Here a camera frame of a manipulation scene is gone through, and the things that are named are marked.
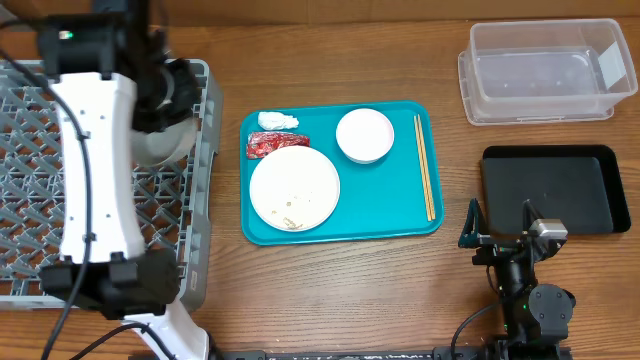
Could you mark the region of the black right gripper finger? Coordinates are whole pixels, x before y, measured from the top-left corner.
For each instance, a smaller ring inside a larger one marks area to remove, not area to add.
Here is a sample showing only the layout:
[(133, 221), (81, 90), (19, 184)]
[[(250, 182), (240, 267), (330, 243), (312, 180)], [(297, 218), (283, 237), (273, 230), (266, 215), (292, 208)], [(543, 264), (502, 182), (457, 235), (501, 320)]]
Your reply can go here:
[(461, 239), (483, 239), (488, 236), (488, 225), (476, 198), (469, 203), (467, 217), (460, 235)]
[(533, 206), (529, 199), (523, 202), (523, 230), (532, 232), (536, 229), (536, 222), (542, 219), (541, 213)]

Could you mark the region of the grey bowl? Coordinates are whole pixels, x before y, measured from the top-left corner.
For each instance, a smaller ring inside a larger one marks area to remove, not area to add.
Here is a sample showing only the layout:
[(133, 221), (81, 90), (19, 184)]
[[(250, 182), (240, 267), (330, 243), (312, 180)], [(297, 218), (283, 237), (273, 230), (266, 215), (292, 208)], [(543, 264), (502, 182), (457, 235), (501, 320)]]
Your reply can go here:
[(187, 118), (162, 132), (131, 132), (132, 158), (143, 167), (159, 167), (186, 157), (194, 147), (198, 120)]

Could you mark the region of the grey plastic dish rack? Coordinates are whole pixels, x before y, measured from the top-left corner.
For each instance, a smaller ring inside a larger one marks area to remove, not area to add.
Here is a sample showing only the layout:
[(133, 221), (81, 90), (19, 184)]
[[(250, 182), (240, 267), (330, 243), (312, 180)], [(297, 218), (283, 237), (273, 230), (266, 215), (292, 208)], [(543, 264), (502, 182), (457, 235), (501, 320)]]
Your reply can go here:
[[(211, 238), (209, 194), (219, 152), (223, 93), (209, 65), (190, 62), (201, 99), (197, 140), (181, 160), (161, 167), (135, 166), (138, 222), (150, 249), (173, 250), (182, 303), (197, 310), (206, 297)], [(1, 306), (56, 309), (39, 271), (59, 258), (64, 220), (61, 141), (54, 105), (9, 64), (1, 65)]]

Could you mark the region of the white pink bowl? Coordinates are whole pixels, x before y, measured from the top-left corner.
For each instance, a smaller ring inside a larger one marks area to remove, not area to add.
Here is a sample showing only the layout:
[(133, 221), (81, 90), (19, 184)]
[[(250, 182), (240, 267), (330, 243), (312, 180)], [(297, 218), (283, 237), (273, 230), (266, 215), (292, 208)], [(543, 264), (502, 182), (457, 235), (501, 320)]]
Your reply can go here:
[(345, 114), (336, 127), (336, 141), (344, 155), (359, 164), (374, 163), (392, 148), (395, 132), (383, 113), (359, 108)]

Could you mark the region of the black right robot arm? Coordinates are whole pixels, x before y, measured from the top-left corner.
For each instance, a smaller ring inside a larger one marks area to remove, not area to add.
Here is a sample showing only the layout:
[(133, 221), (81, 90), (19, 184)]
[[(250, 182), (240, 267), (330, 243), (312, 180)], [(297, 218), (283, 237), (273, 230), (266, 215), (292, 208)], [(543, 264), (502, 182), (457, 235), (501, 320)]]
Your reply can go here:
[[(568, 324), (576, 306), (575, 296), (556, 285), (541, 284), (535, 265), (555, 256), (568, 240), (568, 230), (559, 219), (545, 218), (530, 201), (523, 203), (523, 230), (512, 241), (489, 234), (477, 199), (470, 200), (460, 235), (460, 248), (474, 249), (472, 263), (485, 268), (489, 285), (498, 300), (470, 315), (452, 336), (453, 359), (570, 359), (560, 347), (568, 337)], [(462, 331), (478, 317), (499, 308), (503, 335), (483, 346), (459, 350)]]

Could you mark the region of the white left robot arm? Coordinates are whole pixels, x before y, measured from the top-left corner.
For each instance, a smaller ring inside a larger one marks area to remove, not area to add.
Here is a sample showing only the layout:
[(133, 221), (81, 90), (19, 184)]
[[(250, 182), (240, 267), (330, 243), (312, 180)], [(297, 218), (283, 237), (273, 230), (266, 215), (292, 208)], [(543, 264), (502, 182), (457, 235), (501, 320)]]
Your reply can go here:
[(145, 1), (96, 1), (87, 14), (46, 17), (38, 33), (65, 197), (60, 260), (41, 285), (134, 330), (160, 359), (212, 359), (210, 334), (179, 298), (176, 256), (146, 245), (134, 203), (134, 165), (186, 156), (198, 130), (197, 80), (149, 17)]

